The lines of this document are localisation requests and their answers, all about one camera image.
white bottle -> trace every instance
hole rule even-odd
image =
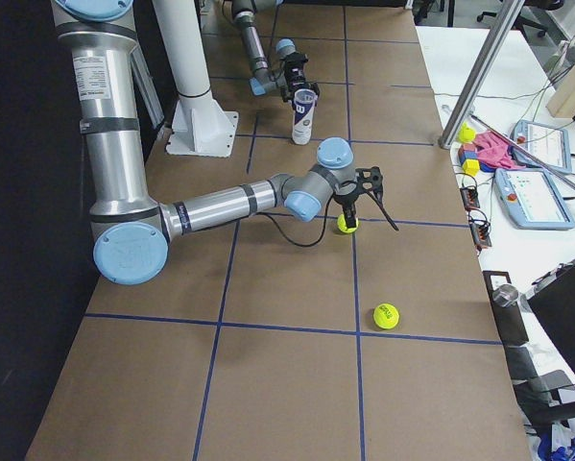
[[[302,88],[294,94],[294,126],[291,137],[296,144],[310,141],[313,132],[313,115],[317,94],[312,89]]]

black curtain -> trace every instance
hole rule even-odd
[[[151,2],[135,14],[167,108],[176,93]],[[148,155],[155,133],[137,100]],[[80,117],[50,2],[0,0],[0,461],[24,458],[98,278]]]

pink cloth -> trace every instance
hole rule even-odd
[[[515,170],[523,168],[509,155],[509,144],[492,132],[479,133],[472,143],[477,147],[477,158],[490,168]]]

tennis ball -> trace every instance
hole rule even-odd
[[[467,144],[474,141],[475,137],[477,137],[477,132],[467,122],[463,123],[458,132],[458,140],[463,144]]]
[[[372,317],[379,328],[392,329],[398,325],[400,313],[394,305],[383,303],[374,309]]]
[[[345,215],[341,214],[338,217],[338,222],[336,223],[338,225],[338,230],[342,233],[354,233],[355,231],[357,231],[357,228],[360,227],[360,220],[355,218],[355,227],[354,228],[348,228],[347,227],[347,221],[345,221]]]

light blue joint cap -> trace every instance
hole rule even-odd
[[[317,148],[317,162],[330,170],[345,168],[353,163],[353,151],[341,137],[329,137]]]
[[[133,0],[56,0],[75,17],[93,22],[109,22],[128,12]]]
[[[294,190],[285,200],[285,206],[301,221],[312,220],[322,209],[322,204],[316,197],[302,190]]]
[[[249,80],[249,85],[251,85],[252,94],[255,96],[263,96],[266,94],[266,88],[261,84],[255,77]]]
[[[146,223],[121,223],[95,242],[93,258],[108,280],[136,285],[156,276],[168,257],[160,230]]]
[[[276,44],[276,52],[278,53],[278,51],[282,50],[283,48],[285,48],[287,46],[293,46],[295,48],[296,44],[294,43],[294,41],[291,38],[282,38]]]

